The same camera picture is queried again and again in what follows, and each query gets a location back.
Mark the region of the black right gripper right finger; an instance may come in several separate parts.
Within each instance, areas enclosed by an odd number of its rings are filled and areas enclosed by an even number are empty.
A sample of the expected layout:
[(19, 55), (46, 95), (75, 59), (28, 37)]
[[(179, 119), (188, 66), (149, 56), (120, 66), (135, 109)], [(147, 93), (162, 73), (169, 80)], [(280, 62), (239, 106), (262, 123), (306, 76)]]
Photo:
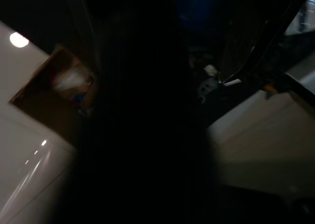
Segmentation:
[(221, 224), (220, 185), (204, 112), (191, 89), (151, 87), (146, 224)]

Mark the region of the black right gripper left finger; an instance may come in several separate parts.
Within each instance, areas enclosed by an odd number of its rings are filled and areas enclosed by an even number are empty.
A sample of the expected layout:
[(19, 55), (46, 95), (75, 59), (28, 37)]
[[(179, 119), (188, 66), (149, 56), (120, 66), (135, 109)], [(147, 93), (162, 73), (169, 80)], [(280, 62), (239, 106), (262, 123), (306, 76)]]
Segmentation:
[(147, 224), (144, 87), (99, 90), (57, 224)]

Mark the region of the grey patterned cloth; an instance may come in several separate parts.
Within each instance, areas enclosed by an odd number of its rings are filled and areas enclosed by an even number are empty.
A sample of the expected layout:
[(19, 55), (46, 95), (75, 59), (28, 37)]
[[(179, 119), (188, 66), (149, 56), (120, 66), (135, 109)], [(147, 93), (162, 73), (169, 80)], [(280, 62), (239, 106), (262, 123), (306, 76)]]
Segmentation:
[(206, 101), (206, 96), (215, 90), (219, 85), (219, 82), (214, 78), (208, 78), (204, 80), (197, 89), (198, 98), (201, 101), (201, 104), (204, 104)]

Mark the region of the white plastic bag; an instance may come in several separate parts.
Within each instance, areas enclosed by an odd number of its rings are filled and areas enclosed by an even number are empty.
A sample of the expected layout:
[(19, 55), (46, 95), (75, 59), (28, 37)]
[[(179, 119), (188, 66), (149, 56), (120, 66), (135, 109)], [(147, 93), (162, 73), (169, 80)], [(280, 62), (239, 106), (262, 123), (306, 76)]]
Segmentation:
[(81, 64), (60, 71), (52, 80), (52, 89), (66, 99), (84, 96), (94, 82), (93, 73)]

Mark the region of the brown cardboard box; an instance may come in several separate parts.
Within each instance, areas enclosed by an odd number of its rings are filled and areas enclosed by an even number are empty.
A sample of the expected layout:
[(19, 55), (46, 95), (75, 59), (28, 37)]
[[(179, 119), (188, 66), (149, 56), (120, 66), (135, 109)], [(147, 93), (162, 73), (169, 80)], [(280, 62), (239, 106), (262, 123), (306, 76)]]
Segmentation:
[[(85, 66), (93, 73), (94, 82), (84, 96), (78, 95), (69, 100), (52, 89), (52, 80), (60, 71), (77, 64)], [(69, 144), (78, 146), (93, 108), (96, 89), (95, 74), (90, 66), (67, 48), (58, 46), (36, 70), (30, 81), (10, 100), (10, 104)]]

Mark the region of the white crumpled paper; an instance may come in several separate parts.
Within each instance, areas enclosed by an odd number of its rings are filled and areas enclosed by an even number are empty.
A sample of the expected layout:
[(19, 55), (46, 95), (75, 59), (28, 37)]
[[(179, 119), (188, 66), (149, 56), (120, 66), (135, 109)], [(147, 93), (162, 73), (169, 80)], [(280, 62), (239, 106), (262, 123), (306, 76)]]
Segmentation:
[(211, 64), (206, 65), (204, 68), (205, 73), (210, 77), (216, 77), (218, 75), (218, 70)]

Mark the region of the blue plastic container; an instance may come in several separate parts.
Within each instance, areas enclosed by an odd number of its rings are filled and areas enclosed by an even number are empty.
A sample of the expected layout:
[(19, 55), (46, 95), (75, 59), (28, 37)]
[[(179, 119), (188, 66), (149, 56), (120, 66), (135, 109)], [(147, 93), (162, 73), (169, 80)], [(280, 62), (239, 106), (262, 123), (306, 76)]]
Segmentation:
[(187, 30), (203, 30), (214, 16), (219, 0), (174, 0), (180, 20)]

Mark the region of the black metal frame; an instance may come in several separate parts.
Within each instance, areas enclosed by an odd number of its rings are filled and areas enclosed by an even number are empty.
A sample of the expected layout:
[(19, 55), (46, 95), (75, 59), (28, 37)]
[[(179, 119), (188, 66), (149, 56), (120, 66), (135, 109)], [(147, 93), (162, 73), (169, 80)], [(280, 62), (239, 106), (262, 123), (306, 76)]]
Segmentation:
[(315, 54), (315, 0), (239, 0), (220, 62), (223, 83), (240, 79), (268, 96), (315, 93), (289, 71)]

